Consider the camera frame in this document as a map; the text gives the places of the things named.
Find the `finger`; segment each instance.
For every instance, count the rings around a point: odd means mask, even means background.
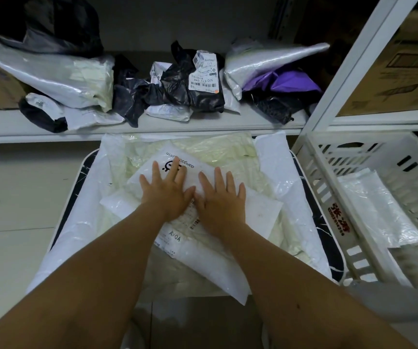
[[[194,192],[196,191],[196,186],[188,187],[185,192],[183,192],[183,203],[185,208],[188,207],[191,199],[193,198]]]
[[[175,177],[177,176],[178,172],[178,165],[180,164],[180,158],[175,156],[172,166],[170,167],[169,173],[167,174],[167,177],[165,178],[167,181],[173,181],[175,180]]]
[[[140,175],[140,185],[143,191],[149,186],[149,182],[146,180],[146,177],[143,174]]]
[[[157,182],[161,180],[161,172],[159,171],[159,164],[154,160],[152,163],[152,180],[151,182]]]
[[[240,189],[238,191],[238,197],[241,198],[243,202],[246,201],[246,187],[242,182],[240,184]]]
[[[209,180],[207,179],[207,176],[204,175],[204,173],[201,171],[199,172],[198,177],[199,177],[199,182],[201,182],[201,186],[202,186],[205,196],[208,197],[214,194],[215,190],[212,187]]]
[[[183,182],[185,182],[186,172],[187,172],[186,167],[183,166],[178,170],[177,176],[175,177],[175,183],[180,188],[183,187]]]
[[[215,186],[216,186],[216,192],[222,192],[225,191],[225,182],[224,178],[222,177],[222,172],[220,171],[220,168],[217,167],[214,170],[214,178],[215,178]]]
[[[198,213],[201,213],[201,211],[204,210],[204,207],[205,207],[204,197],[202,197],[199,193],[195,192],[193,194],[193,198],[194,198],[194,205],[196,206]]]
[[[233,180],[232,172],[227,173],[227,192],[236,194],[235,180]]]

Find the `person's right hand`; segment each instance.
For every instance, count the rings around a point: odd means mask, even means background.
[[[205,197],[195,193],[194,201],[202,226],[212,235],[223,239],[227,229],[245,223],[246,187],[241,183],[236,195],[235,181],[230,171],[227,173],[227,186],[219,167],[214,174],[215,186],[212,187],[206,175],[199,173]]]

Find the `shelf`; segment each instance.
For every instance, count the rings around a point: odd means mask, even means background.
[[[335,117],[327,131],[418,131],[418,110]]]
[[[241,105],[241,114],[231,111],[195,113],[188,122],[177,122],[140,117],[139,127],[124,122],[113,126],[96,126],[77,131],[52,134],[29,122],[18,110],[0,110],[0,143],[88,141],[101,140],[103,134],[172,133],[177,135],[221,134],[233,131],[251,131],[253,135],[284,131],[298,135],[308,117],[304,111],[293,115],[294,121],[285,126],[275,124],[248,104]]]

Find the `purple plastic bag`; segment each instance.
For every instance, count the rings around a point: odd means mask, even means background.
[[[269,71],[257,76],[246,83],[243,91],[251,91],[260,88],[263,91],[290,93],[290,92],[308,92],[322,90],[312,81],[309,76],[290,65],[282,66],[275,71]]]

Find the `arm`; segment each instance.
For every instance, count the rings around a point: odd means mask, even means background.
[[[216,169],[204,174],[205,199],[195,195],[201,223],[232,252],[246,275],[261,317],[280,348],[414,348],[339,286],[271,244],[245,223],[245,188],[238,196]]]
[[[149,252],[163,223],[193,197],[186,168],[161,180],[140,176],[142,204],[78,251],[0,319],[0,348],[118,348],[141,291]]]

